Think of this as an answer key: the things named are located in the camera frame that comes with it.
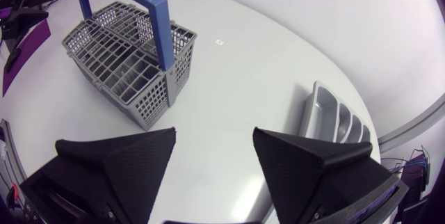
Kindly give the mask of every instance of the gray cutlery tray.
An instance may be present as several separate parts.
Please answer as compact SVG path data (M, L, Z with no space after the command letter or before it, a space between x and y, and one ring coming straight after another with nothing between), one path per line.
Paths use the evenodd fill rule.
M334 143L371 141L369 128L320 81L306 99L300 135Z

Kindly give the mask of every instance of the white wall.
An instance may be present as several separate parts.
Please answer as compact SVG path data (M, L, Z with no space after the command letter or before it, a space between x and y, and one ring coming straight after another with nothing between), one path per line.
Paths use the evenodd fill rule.
M331 58L358 89L378 136L445 92L445 25L436 0L235 1Z

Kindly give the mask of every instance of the basket grid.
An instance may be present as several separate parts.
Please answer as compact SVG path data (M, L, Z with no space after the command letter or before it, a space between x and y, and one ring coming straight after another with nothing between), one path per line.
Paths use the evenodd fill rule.
M196 34L173 21L170 26L176 84L168 88L150 16L134 5L116 1L102 8L73 29L63 45L83 75L119 110L147 129L190 76Z
M94 23L90 27L95 30L93 35L88 35L88 42L79 40L73 45L69 41L67 46L78 49L75 58L80 61L80 65L102 81L123 103L129 103L162 73L155 57L131 46L106 29L96 28Z

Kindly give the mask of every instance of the purple object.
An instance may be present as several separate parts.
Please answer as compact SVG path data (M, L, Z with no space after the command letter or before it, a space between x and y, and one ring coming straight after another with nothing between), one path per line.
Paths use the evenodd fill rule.
M11 14L11 8L4 8L0 10L0 19L8 19L9 15Z
M17 47L21 50L21 52L17 57L17 60L14 62L13 67L10 69L9 73L3 69L3 96L5 96L6 91L8 91L9 86L23 65L25 65L31 55L33 55L37 48L39 48L50 35L51 32L49 31L48 22L44 20L40 22L26 38L22 40L20 45Z

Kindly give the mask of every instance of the round table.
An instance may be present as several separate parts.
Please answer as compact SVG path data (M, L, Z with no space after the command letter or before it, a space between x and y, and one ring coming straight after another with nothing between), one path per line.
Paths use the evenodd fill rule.
M93 10L113 1L134 3L90 0ZM375 130L362 98L320 51L232 0L168 3L170 19L196 32L197 40L190 79L151 129L175 127L177 143L150 223L236 223L262 218L271 201L253 148L253 129L297 134L316 80L369 126L371 156L380 162ZM58 139L92 141L142 132L89 84L61 45L82 19L79 1L60 0L48 11L51 37L0 99L0 117L10 123L27 175L56 156Z

